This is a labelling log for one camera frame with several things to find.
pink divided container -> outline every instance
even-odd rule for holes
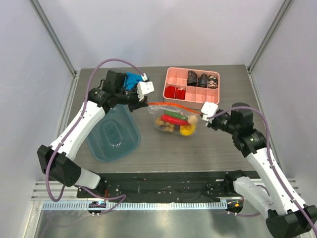
[[[187,86],[187,76],[188,71],[194,71],[198,78],[205,73],[207,76],[216,76],[218,79],[218,88],[210,89],[210,88],[200,88],[200,87],[192,87]],[[167,98],[164,96],[165,88],[168,86],[174,86],[176,88],[184,88],[186,90],[185,100]],[[168,103],[177,103],[183,105],[188,108],[198,109],[200,110],[204,104],[204,102],[211,103],[219,103],[219,93],[220,91],[220,75],[217,72],[213,71],[203,71],[189,68],[174,68],[171,67],[167,70],[163,97],[164,102]]]

orange strip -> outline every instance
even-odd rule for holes
[[[182,108],[182,109],[185,109],[185,110],[187,110],[189,112],[196,113],[196,114],[200,115],[200,112],[191,110],[191,109],[189,109],[187,107],[184,107],[184,106],[176,104],[176,103],[148,103],[148,104],[149,105],[153,105],[153,106],[174,106],[174,107]]]

red pepper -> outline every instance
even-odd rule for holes
[[[186,120],[174,118],[174,117],[171,117],[171,116],[166,115],[166,114],[163,114],[160,118],[164,122],[169,122],[169,123],[175,124],[175,125],[189,125],[189,123]]]

blue object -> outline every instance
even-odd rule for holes
[[[140,81],[143,81],[141,75],[134,74],[134,73],[127,73],[123,87],[126,90],[131,90],[134,87],[134,85]]]
[[[95,125],[86,142],[96,160],[110,162],[137,148],[140,133],[127,107],[117,105]]]

white wall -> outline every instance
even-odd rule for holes
[[[249,65],[283,0],[39,2],[80,69],[113,57],[138,66]]]
[[[317,1],[294,1],[254,70],[281,165],[317,205]]]
[[[37,149],[56,137],[71,74],[27,0],[0,1],[0,233],[21,237]]]

